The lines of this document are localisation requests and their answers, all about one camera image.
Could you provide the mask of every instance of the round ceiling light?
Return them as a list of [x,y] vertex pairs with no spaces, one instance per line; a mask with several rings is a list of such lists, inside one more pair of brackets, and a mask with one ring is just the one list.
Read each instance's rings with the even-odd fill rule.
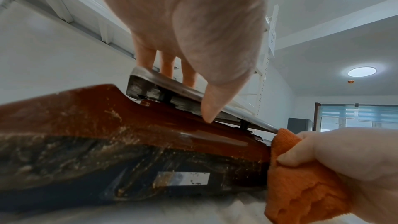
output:
[[354,68],[350,72],[348,72],[348,75],[351,77],[365,77],[369,75],[373,75],[377,72],[375,68],[372,67],[362,67],[362,68]]

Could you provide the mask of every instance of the hand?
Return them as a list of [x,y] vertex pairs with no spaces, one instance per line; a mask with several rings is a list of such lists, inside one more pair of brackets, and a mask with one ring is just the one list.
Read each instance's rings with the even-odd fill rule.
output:
[[351,189],[353,214],[370,223],[398,223],[398,131],[342,128],[298,136],[303,140],[279,163],[295,167],[318,160]]
[[183,83],[208,82],[201,105],[212,122],[254,73],[264,32],[266,0],[105,0],[130,28],[137,65],[172,77],[181,58]]

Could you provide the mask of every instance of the orange towel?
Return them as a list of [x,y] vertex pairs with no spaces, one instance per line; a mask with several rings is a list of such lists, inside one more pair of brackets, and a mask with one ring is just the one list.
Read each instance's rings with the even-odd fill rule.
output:
[[274,224],[307,224],[350,213],[348,188],[334,171],[318,161],[297,168],[277,162],[299,141],[287,129],[280,129],[272,141],[265,216]]

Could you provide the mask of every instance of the reddish-brown painted surface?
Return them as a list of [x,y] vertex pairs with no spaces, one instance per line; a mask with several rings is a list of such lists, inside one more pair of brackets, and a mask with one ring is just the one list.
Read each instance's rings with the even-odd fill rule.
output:
[[269,148],[251,134],[176,110],[137,104],[114,85],[97,85],[0,106],[2,137],[76,136],[269,162]]

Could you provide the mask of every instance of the wall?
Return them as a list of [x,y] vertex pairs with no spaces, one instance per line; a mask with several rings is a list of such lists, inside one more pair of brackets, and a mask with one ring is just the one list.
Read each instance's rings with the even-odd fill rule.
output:
[[398,105],[398,96],[320,96],[320,97],[297,97],[294,102],[292,117],[309,118],[314,120],[315,103],[330,104],[375,104],[375,105]]
[[88,85],[126,90],[135,60],[13,3],[0,15],[0,104]]
[[[241,93],[257,92],[257,89],[258,75],[254,75]],[[253,105],[256,104],[255,96],[249,96],[245,99]],[[277,128],[286,128],[293,110],[294,100],[295,95],[292,89],[270,63],[267,69],[258,118]]]

